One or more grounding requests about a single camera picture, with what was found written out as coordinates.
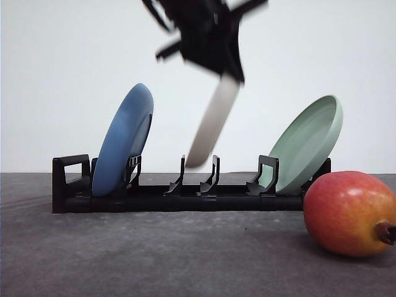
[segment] plate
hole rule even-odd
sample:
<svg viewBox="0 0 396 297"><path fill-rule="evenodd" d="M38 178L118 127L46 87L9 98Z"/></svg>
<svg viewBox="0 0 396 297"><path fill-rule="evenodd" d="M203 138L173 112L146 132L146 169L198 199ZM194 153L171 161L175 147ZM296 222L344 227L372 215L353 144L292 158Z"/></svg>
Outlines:
<svg viewBox="0 0 396 297"><path fill-rule="evenodd" d="M208 159L234 104L239 85L229 74L222 75L187 155L186 167L199 167Z"/></svg>
<svg viewBox="0 0 396 297"><path fill-rule="evenodd" d="M92 194L105 196L123 183L129 157L141 155L153 115L153 97L137 84L117 110L100 149L92 180Z"/></svg>
<svg viewBox="0 0 396 297"><path fill-rule="evenodd" d="M277 194L296 194L322 166L340 135L343 111L339 100L324 96L309 105L284 131L270 157L279 159ZM259 184L268 185L272 172L264 170Z"/></svg>

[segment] green plate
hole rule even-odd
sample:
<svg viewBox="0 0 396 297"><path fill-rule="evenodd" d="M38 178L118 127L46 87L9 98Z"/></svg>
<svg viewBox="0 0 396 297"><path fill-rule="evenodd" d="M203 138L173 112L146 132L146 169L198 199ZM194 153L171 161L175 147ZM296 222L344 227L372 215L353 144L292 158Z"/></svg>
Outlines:
<svg viewBox="0 0 396 297"><path fill-rule="evenodd" d="M278 194L297 194L322 166L340 135L342 107L335 96L309 105L286 129L269 153L279 159ZM267 186L272 172L264 168L259 183Z"/></svg>

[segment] table surface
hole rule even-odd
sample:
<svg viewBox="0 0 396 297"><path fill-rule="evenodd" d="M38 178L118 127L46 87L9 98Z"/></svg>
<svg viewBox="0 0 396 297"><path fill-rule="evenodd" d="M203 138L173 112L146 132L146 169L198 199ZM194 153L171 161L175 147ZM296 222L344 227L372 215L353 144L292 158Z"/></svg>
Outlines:
<svg viewBox="0 0 396 297"><path fill-rule="evenodd" d="M145 184L175 177L142 174ZM376 177L396 192L396 174ZM330 254L302 212L54 215L49 173L1 175L1 296L385 297L395 276L396 247L367 259Z"/></svg>

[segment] white wall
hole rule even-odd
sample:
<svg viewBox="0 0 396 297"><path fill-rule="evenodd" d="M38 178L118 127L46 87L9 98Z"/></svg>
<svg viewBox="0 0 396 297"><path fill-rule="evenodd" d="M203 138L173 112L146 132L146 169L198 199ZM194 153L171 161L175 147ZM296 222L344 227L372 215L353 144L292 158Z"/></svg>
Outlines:
<svg viewBox="0 0 396 297"><path fill-rule="evenodd" d="M155 100L142 169L179 170L218 77L179 55L157 64L156 50L176 36L141 1L1 5L2 172L49 172L53 157L97 156L138 82ZM246 17L246 85L213 151L222 171L256 170L298 113L334 94L345 118L333 169L396 173L395 13L394 0L272 0Z"/></svg>

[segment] dish rack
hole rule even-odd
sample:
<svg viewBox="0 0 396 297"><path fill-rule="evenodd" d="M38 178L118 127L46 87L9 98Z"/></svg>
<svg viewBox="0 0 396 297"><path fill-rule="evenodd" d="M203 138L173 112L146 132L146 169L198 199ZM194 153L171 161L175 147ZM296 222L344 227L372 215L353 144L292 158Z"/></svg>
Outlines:
<svg viewBox="0 0 396 297"><path fill-rule="evenodd" d="M259 156L258 170L246 184L218 184L220 158L213 156L212 172L199 184L183 184L185 156L181 157L180 174L169 185L140 184L142 156L127 161L121 187L103 197L92 195L92 177L97 158L90 163L89 156L74 155L53 159L52 212L179 212L225 210L302 210L303 199L310 185L321 175L331 172L327 158L311 179L301 186L298 195L278 195L275 191L279 175L279 159ZM65 167L81 164L81 178L66 182ZM272 168L268 186L259 184L264 166Z"/></svg>

